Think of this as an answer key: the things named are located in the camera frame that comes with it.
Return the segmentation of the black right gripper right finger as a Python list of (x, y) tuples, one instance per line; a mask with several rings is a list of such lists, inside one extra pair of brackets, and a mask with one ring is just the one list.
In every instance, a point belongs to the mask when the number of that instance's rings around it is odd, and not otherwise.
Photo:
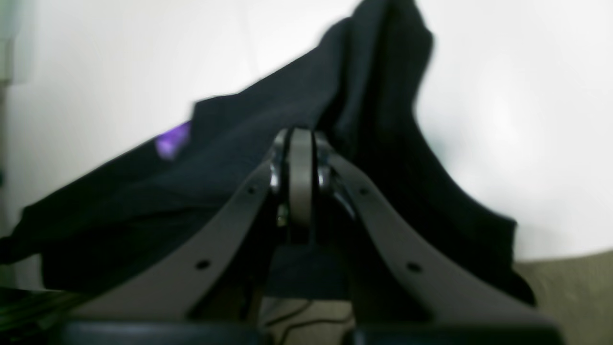
[(551, 321), (482, 282), (422, 238), (359, 168), (337, 154), (321, 133), (318, 151), (339, 177), (356, 216), (395, 280), (435, 323), (549, 328)]

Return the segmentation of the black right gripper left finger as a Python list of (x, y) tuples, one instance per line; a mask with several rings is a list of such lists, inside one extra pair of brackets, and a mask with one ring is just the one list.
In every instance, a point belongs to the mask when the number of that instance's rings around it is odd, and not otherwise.
[(90, 321), (186, 320), (236, 257), (269, 194), (279, 190), (291, 133), (289, 129), (278, 133), (270, 155), (201, 230), (157, 264), (77, 308), (72, 316)]

